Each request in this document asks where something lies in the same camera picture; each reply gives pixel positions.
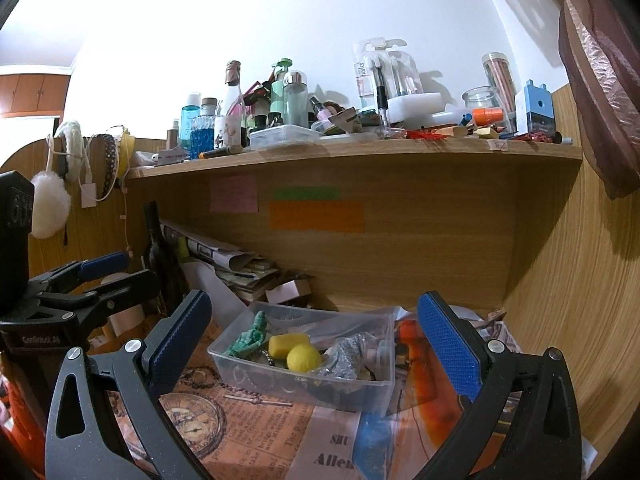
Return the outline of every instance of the curtain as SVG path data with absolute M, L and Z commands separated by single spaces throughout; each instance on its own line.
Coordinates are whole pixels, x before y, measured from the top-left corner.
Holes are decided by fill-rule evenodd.
M 610 198 L 640 187 L 640 54 L 609 0 L 564 0 L 559 49 L 585 156 Z

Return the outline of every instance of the wooden cabinet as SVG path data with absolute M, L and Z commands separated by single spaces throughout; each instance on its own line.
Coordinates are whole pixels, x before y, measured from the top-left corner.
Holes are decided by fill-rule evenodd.
M 0 117 L 61 114 L 69 79 L 55 74 L 0 76 Z
M 14 102 L 19 75 L 0 76 L 0 114 L 9 113 Z

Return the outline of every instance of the green cloth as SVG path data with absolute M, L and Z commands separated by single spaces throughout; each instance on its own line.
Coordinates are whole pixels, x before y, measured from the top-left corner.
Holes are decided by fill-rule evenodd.
M 267 320 L 264 312 L 260 311 L 255 315 L 254 324 L 245 332 L 242 332 L 238 339 L 225 351 L 229 357 L 245 358 L 257 351 L 267 338 Z

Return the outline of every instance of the metal screw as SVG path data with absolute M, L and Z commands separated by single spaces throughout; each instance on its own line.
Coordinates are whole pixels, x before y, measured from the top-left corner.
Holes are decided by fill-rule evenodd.
M 131 341 L 127 341 L 126 345 L 124 345 L 124 349 L 127 352 L 137 352 L 140 350 L 141 346 L 142 343 L 140 342 L 140 339 L 132 339 Z
M 69 352 L 66 353 L 67 359 L 75 359 L 82 353 L 82 350 L 79 346 L 73 347 Z
M 550 348 L 549 350 L 546 351 L 546 353 L 548 353 L 549 357 L 551 357 L 554 361 L 562 360 L 562 352 L 559 351 L 557 348 Z
M 498 341 L 497 339 L 491 339 L 488 345 L 489 350 L 494 354 L 501 354 L 504 352 L 504 343 L 502 341 Z

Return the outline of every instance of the toothbrush package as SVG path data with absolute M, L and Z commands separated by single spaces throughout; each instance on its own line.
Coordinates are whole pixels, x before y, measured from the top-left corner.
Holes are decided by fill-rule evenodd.
M 414 58 L 404 50 L 391 50 L 398 46 L 406 46 L 406 41 L 369 38 L 353 44 L 354 68 L 362 110 L 376 108 L 376 86 L 380 84 L 385 85 L 389 99 L 422 93 Z

